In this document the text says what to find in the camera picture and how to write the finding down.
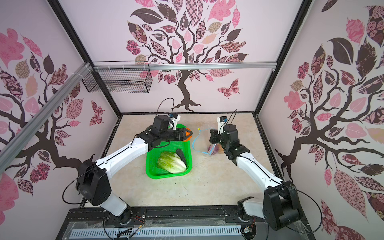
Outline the orange small pumpkin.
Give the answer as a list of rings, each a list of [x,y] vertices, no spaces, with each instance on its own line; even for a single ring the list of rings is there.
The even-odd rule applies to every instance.
[[[184,136],[184,142],[187,142],[191,139],[191,137],[193,136],[193,132],[188,129],[188,128],[184,128],[184,133],[185,133],[185,136]]]

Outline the brown potato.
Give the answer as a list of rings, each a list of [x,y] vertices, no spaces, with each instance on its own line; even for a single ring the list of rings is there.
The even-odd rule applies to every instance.
[[[224,153],[224,149],[222,148],[221,145],[216,145],[215,146],[215,151],[217,154],[223,154]]]

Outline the dark green cucumber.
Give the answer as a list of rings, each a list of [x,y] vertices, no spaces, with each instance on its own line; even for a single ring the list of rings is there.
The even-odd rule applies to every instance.
[[[187,164],[186,157],[185,157],[183,151],[182,151],[181,149],[177,149],[177,150],[176,150],[176,154],[178,155],[178,157],[180,158],[180,160],[184,163],[184,165],[187,167],[188,164]]]

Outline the napa cabbage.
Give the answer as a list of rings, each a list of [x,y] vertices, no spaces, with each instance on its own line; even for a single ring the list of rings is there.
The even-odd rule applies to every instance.
[[[157,160],[157,167],[171,174],[183,173],[187,170],[178,155],[173,152],[162,152]]]

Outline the green plastic basket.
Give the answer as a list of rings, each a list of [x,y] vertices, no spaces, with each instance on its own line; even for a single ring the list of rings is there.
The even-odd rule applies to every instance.
[[[151,179],[187,175],[193,167],[190,141],[162,142],[146,156],[146,174]]]

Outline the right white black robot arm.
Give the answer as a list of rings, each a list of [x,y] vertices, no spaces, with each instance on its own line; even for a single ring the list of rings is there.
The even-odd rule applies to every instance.
[[[239,140],[237,127],[224,122],[210,130],[210,143],[221,145],[226,157],[247,173],[264,191],[263,201],[244,200],[241,207],[246,215],[262,218],[275,231],[301,220],[302,207],[298,191],[291,182],[284,182],[268,171]]]

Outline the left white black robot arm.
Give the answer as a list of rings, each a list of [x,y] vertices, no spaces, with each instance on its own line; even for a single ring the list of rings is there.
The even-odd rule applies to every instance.
[[[136,158],[152,151],[162,142],[186,142],[193,132],[177,128],[181,116],[155,116],[154,122],[137,134],[126,146],[99,160],[84,161],[75,180],[76,190],[92,205],[107,211],[120,225],[126,225],[133,216],[132,208],[113,193],[110,179]]]

